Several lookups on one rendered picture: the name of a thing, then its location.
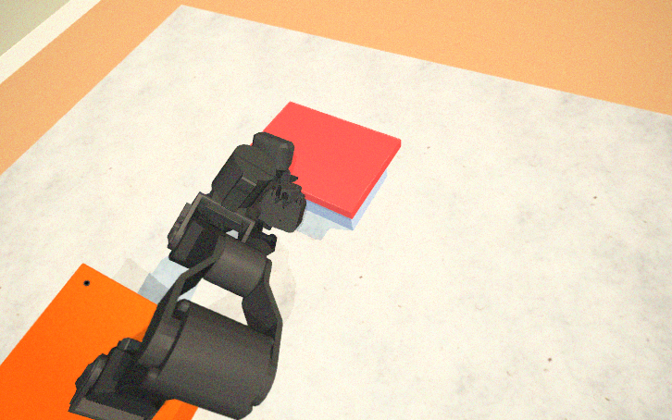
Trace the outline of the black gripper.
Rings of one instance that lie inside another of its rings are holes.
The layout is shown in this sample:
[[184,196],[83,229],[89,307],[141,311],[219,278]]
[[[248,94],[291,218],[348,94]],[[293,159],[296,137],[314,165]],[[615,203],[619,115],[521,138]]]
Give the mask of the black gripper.
[[[288,169],[292,164],[295,148],[292,142],[263,131],[254,135],[252,146],[264,152],[274,163],[276,176],[272,181],[281,184],[284,180],[289,182],[298,180],[298,177],[291,175],[291,171]],[[262,204],[260,203],[259,198],[260,196],[258,196],[251,207],[248,208],[247,217],[254,221],[260,216],[262,211]],[[262,232],[263,228],[271,230],[273,227],[267,225],[265,222],[255,222],[245,243],[266,255],[269,255],[275,252],[277,236],[273,233],[267,235]]]

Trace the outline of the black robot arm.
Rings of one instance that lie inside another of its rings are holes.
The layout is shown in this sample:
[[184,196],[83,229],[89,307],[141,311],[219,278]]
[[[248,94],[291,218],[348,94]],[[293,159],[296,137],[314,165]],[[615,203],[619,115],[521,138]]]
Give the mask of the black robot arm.
[[[159,304],[143,341],[118,340],[75,382],[68,412],[93,420],[152,420],[181,401],[243,420],[274,383],[283,328],[269,279],[272,261],[246,244],[255,222],[288,233],[303,220],[298,184],[272,181],[276,168],[258,148],[238,145],[211,184],[186,203],[168,234],[168,259],[189,268]],[[260,216],[248,208],[260,196]],[[242,232],[238,240],[227,232]],[[201,279],[243,297],[247,325],[179,297]]]

